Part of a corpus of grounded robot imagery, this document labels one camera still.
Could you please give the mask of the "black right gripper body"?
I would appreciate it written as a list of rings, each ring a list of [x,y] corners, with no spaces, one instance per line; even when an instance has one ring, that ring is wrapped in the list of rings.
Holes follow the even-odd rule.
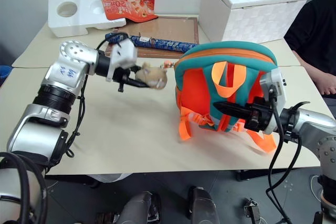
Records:
[[[273,115],[270,102],[264,98],[255,97],[253,103],[248,104],[248,108],[250,115],[245,120],[244,128],[254,132],[265,130]]]

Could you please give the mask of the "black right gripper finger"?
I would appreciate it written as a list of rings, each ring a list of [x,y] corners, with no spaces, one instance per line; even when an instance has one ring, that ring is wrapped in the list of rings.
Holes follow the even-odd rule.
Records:
[[[231,102],[215,102],[213,103],[213,106],[221,112],[243,112],[249,110],[249,108],[246,106],[241,106]]]
[[[221,109],[223,114],[246,120],[249,118],[249,110],[247,109]]]

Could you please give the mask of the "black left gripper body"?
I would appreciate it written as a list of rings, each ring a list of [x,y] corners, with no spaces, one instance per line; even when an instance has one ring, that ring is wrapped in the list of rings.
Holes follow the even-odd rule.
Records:
[[[129,77],[131,72],[132,72],[132,67],[127,68],[127,69],[123,69],[121,67],[118,67],[114,71],[112,80],[119,84],[119,88],[118,88],[119,92],[124,91],[125,79],[126,79],[126,77]]]

